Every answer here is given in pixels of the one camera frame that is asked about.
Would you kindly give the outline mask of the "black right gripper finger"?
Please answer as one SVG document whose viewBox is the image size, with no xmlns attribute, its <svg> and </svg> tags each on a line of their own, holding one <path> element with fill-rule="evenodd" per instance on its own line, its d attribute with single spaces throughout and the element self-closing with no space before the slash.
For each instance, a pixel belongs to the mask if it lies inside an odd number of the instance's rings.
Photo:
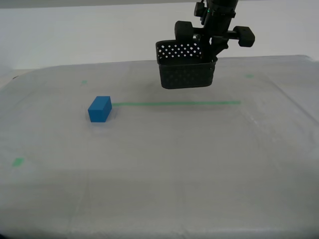
<svg viewBox="0 0 319 239">
<path fill-rule="evenodd" d="M 217 60 L 217 55 L 228 49 L 228 38 L 214 36 L 211 39 L 211 60 Z"/>
<path fill-rule="evenodd" d="M 200 35 L 199 45 L 201 47 L 201 58 L 203 61 L 211 61 L 211 37 L 209 35 Z"/>
</svg>

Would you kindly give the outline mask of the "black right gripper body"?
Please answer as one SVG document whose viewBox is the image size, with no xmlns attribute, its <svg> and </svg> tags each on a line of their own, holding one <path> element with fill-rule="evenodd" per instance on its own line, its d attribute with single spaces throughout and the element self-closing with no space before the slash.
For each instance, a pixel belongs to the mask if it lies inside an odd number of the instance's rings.
<svg viewBox="0 0 319 239">
<path fill-rule="evenodd" d="M 177 41 L 189 41 L 197 39 L 200 42 L 221 44 L 228 40 L 238 40 L 240 46 L 253 46 L 255 35 L 249 27 L 236 26 L 229 30 L 233 16 L 225 14 L 208 14 L 204 17 L 203 27 L 193 27 L 189 21 L 177 21 L 174 27 Z"/>
</svg>

